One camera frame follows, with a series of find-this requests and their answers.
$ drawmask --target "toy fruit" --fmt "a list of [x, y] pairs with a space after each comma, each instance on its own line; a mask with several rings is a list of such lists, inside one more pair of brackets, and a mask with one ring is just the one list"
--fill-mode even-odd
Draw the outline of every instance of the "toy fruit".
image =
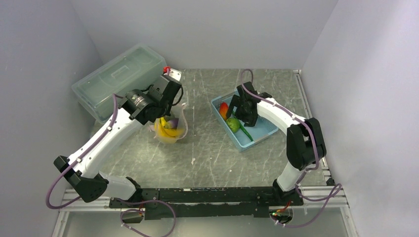
[[220, 115], [224, 119], [224, 121], [227, 120], [227, 110], [228, 110], [227, 103], [225, 102], [221, 103], [220, 109], [218, 111], [220, 112]]
[[240, 121], [237, 118], [229, 118], [226, 120], [227, 126], [233, 133], [236, 133], [240, 129]]

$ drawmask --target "marble tabletop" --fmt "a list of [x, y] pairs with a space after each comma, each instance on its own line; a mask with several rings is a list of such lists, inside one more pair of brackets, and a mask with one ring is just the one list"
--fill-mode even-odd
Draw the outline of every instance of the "marble tabletop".
[[[286, 136], [281, 131], [239, 152], [212, 113], [213, 98], [232, 92], [239, 69], [182, 70], [182, 103], [189, 131], [175, 144], [154, 139], [145, 126], [111, 154], [101, 171], [129, 176], [143, 188], [271, 186], [287, 164]], [[254, 70], [255, 89], [305, 117], [292, 70]], [[93, 132], [101, 124], [96, 123]], [[305, 186], [326, 185], [321, 170], [310, 172]]]

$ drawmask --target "storage box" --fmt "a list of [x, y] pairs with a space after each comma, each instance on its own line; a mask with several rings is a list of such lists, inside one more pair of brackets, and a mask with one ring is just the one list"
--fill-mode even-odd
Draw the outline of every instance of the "storage box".
[[251, 141], [249, 137], [247, 137], [246, 134], [241, 129], [239, 129], [239, 131], [237, 131], [236, 133], [233, 133], [231, 129], [227, 126], [227, 123], [221, 117], [219, 113], [219, 108], [220, 108], [221, 103], [223, 102], [230, 105], [231, 98], [233, 97], [234, 94], [239, 95], [238, 92], [235, 91], [225, 96], [219, 96], [211, 100], [211, 105], [212, 105], [212, 111], [214, 112], [218, 121], [223, 126], [225, 132], [227, 132], [228, 136], [233, 141], [234, 145], [236, 145], [237, 149], [239, 149], [239, 151], [242, 152], [254, 146], [255, 144], [259, 143], [263, 139], [268, 138], [270, 135], [274, 134], [276, 131], [278, 131], [278, 127], [275, 126], [273, 123], [271, 123], [269, 120], [262, 117], [258, 117], [256, 125], [254, 127], [245, 127], [247, 132], [253, 138], [253, 141]]
[[72, 86], [80, 104], [99, 122], [112, 115], [112, 93], [124, 96], [133, 89], [145, 89], [163, 74], [165, 59], [138, 44], [103, 65]]

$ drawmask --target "white wall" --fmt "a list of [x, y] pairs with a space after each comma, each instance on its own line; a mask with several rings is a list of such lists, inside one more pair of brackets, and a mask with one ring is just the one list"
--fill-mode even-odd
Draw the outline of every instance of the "white wall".
[[419, 1], [340, 0], [303, 67], [362, 237], [419, 235]]
[[44, 202], [53, 161], [93, 123], [70, 86], [102, 63], [68, 0], [1, 1], [0, 42], [0, 236], [46, 237], [58, 214]]
[[337, 0], [71, 0], [104, 62], [143, 42], [177, 68], [300, 69]]

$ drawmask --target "blue plastic bin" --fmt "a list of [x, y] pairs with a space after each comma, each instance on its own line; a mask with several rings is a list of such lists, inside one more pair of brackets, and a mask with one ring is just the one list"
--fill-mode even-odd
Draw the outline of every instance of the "blue plastic bin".
[[233, 133], [230, 130], [230, 128], [227, 126], [227, 123], [221, 117], [219, 113], [219, 108], [220, 108], [221, 103], [223, 102], [230, 105], [231, 98], [233, 97], [234, 94], [239, 95], [238, 92], [235, 91], [224, 96], [218, 96], [217, 98], [214, 98], [213, 100], [211, 100], [211, 105], [212, 105], [212, 111], [214, 112], [220, 124], [223, 126], [225, 132], [233, 141], [234, 145], [236, 145], [237, 149], [239, 149], [239, 151], [242, 152], [254, 146], [255, 144], [259, 143], [263, 139], [268, 138], [270, 135], [274, 134], [276, 131], [278, 131], [278, 127], [275, 126], [270, 121], [268, 121], [267, 119], [259, 117], [254, 127], [245, 127], [247, 132], [253, 138], [253, 141], [251, 141], [241, 129], [239, 129], [238, 132]]

